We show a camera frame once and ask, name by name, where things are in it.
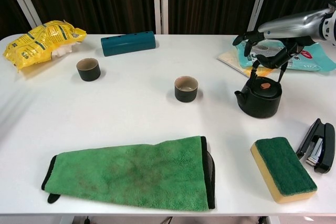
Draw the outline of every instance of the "towel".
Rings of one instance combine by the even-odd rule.
[[[54,156],[42,184],[48,202],[60,195],[147,208],[215,208],[214,162],[200,136],[106,147]]]

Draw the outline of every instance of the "yellow snack bag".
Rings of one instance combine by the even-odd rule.
[[[18,70],[30,65],[51,60],[53,50],[61,45],[82,42],[86,32],[62,21],[50,21],[35,27],[9,43],[4,52]]]

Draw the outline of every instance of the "teal pencil case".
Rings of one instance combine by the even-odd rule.
[[[105,56],[154,49],[156,47],[152,31],[106,37],[101,38],[100,41]]]

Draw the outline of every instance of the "white table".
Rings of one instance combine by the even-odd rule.
[[[0,41],[0,51],[18,35]],[[88,35],[73,53],[17,72],[0,57],[0,215],[336,215],[336,168],[325,175],[304,163],[318,185],[311,199],[275,203],[250,153],[260,138],[284,136],[296,150],[316,118],[336,125],[336,71],[288,70],[279,111],[254,119],[237,105],[247,78],[216,58],[234,36],[157,35],[153,50],[104,57],[100,38]],[[336,49],[323,45],[336,60]],[[80,79],[76,63],[98,59],[101,77]],[[174,80],[199,82],[194,102],[178,102]],[[204,135],[216,165],[216,209],[179,212],[61,196],[50,205],[41,190],[58,153]]]

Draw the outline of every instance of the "teapot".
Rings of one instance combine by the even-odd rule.
[[[270,118],[278,111],[282,89],[280,80],[287,66],[281,67],[278,81],[256,74],[259,61],[255,61],[250,78],[241,91],[236,91],[241,110],[254,118]]]

